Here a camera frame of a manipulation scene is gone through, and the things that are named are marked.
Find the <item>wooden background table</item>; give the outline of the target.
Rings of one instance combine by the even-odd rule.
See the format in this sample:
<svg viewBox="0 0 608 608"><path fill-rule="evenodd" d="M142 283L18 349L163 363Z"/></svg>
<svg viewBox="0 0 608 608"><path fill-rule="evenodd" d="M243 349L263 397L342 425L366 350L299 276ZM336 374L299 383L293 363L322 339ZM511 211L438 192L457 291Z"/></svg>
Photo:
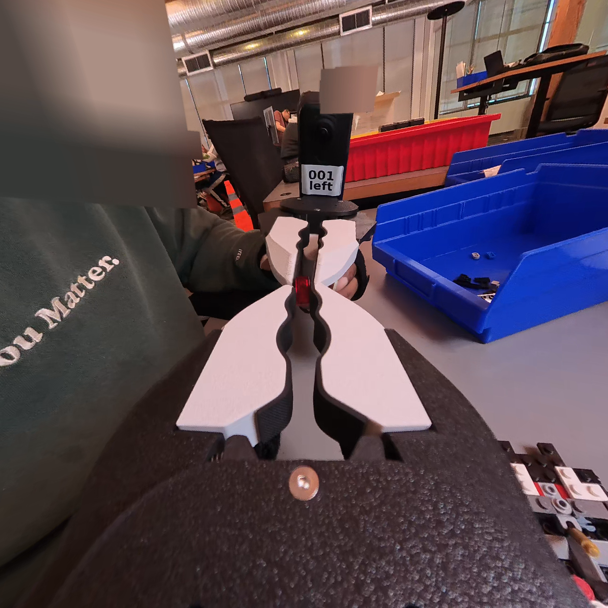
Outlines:
<svg viewBox="0 0 608 608"><path fill-rule="evenodd" d="M344 197L346 200L355 201L375 196L442 186L445 183L448 170L449 166L444 166L427 170L394 174L391 176L383 176L380 178L347 182L345 184ZM272 208L279 207L282 201L298 195L298 182L288 184L281 181L264 199L264 211L269 211Z"/></svg>

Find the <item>brick car model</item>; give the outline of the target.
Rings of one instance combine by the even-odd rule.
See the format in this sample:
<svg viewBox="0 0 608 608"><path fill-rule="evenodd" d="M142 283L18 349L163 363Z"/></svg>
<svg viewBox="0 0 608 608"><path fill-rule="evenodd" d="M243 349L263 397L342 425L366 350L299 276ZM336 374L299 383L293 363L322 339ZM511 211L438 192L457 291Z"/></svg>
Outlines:
<svg viewBox="0 0 608 608"><path fill-rule="evenodd" d="M592 607L607 607L607 488L592 469L566 466L551 443L528 453L499 445L558 561Z"/></svg>

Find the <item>red plastic bin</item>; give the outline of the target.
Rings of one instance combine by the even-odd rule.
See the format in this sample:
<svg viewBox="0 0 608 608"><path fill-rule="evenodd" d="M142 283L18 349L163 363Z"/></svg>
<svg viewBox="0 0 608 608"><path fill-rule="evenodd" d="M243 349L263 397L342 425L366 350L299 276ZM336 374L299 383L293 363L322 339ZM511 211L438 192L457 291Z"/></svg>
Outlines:
<svg viewBox="0 0 608 608"><path fill-rule="evenodd" d="M346 182L444 167L460 151L487 145L491 123L501 114L438 120L350 141Z"/></svg>

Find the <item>person's left forearm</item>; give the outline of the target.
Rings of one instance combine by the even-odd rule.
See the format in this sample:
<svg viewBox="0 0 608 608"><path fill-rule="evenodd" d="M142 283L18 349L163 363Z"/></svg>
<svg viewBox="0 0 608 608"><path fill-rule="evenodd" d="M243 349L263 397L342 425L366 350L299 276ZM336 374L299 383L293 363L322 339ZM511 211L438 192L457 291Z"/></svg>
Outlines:
<svg viewBox="0 0 608 608"><path fill-rule="evenodd" d="M266 253L260 231L244 232L207 210L150 208L146 211L177 271L194 293L273 291L279 283L260 264Z"/></svg>

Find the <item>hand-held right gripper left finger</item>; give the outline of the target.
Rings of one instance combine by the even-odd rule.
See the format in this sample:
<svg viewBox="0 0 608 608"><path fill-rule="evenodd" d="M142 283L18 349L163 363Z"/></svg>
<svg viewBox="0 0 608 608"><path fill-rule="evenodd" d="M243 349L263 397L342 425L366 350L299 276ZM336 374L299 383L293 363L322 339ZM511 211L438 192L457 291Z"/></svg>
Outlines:
<svg viewBox="0 0 608 608"><path fill-rule="evenodd" d="M246 437L252 447L288 425L293 409L290 322L295 289L254 302L220 331L176 425L180 430Z"/></svg>

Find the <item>large blue plastic bin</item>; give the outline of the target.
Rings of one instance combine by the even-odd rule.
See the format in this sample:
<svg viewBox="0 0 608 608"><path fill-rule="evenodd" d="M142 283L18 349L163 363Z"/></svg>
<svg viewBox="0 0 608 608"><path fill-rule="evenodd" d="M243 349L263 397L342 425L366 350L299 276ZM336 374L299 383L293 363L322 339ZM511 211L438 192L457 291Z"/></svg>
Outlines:
<svg viewBox="0 0 608 608"><path fill-rule="evenodd" d="M373 258L482 343L607 301L606 165L516 170L381 205L376 222Z"/></svg>

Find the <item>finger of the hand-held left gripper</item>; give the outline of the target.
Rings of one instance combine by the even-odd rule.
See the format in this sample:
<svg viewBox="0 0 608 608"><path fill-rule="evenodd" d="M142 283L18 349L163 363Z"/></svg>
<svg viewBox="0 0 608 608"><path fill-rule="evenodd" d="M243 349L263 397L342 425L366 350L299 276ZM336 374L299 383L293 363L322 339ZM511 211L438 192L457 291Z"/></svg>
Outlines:
<svg viewBox="0 0 608 608"><path fill-rule="evenodd" d="M341 278L355 262L359 250L356 223L350 219L326 219L320 228L314 262L311 268L311 289L330 286Z"/></svg>
<svg viewBox="0 0 608 608"><path fill-rule="evenodd" d="M299 262L300 233L309 236L308 222L295 217L277 217L266 235L271 271L281 285L292 286Z"/></svg>

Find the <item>black floor lamp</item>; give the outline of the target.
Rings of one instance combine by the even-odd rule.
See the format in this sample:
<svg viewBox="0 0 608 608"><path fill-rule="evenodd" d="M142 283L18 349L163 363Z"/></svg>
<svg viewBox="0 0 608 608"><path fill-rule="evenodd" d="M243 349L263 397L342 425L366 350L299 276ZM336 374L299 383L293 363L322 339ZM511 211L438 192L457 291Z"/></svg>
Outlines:
<svg viewBox="0 0 608 608"><path fill-rule="evenodd" d="M446 46L446 30L447 30L447 19L465 7L465 1L451 1L449 3L437 6L427 14L429 21L440 21L440 48L438 57L438 68L437 68L437 83L435 91L435 104L433 111L433 120L437 120L439 116L440 100L441 100L441 83L443 75L443 65L445 59L445 46Z"/></svg>

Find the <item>person's torso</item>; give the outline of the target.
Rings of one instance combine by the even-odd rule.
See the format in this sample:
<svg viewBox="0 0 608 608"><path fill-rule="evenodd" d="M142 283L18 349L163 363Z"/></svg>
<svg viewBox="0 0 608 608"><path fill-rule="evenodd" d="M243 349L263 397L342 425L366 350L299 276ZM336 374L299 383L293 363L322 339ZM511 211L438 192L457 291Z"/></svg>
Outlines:
<svg viewBox="0 0 608 608"><path fill-rule="evenodd" d="M203 338L194 209L1 199L1 564L64 521L103 445Z"/></svg>

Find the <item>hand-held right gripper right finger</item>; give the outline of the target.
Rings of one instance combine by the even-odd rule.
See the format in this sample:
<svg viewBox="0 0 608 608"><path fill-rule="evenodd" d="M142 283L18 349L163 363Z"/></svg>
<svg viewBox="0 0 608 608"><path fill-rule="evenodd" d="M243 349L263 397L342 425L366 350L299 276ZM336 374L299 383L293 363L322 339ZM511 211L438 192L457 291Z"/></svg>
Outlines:
<svg viewBox="0 0 608 608"><path fill-rule="evenodd" d="M364 435L423 431L432 422L390 335L367 311L316 284L312 292L314 417L350 458Z"/></svg>

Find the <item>wooden background desk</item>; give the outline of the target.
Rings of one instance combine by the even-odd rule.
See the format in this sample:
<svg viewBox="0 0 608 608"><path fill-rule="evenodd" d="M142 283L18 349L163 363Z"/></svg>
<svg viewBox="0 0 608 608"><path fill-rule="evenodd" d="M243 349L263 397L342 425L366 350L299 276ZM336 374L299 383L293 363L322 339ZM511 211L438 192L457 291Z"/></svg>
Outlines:
<svg viewBox="0 0 608 608"><path fill-rule="evenodd" d="M470 85L458 87L451 91L451 94L464 94L473 91L476 87L489 87L491 83L505 79L515 79L517 81L531 80L541 78L547 74L564 72L570 66L579 65L585 61L605 56L606 50L599 52L570 57L559 61L546 62L535 66L526 66L519 69L513 69L506 72L498 73L487 79L471 83Z"/></svg>

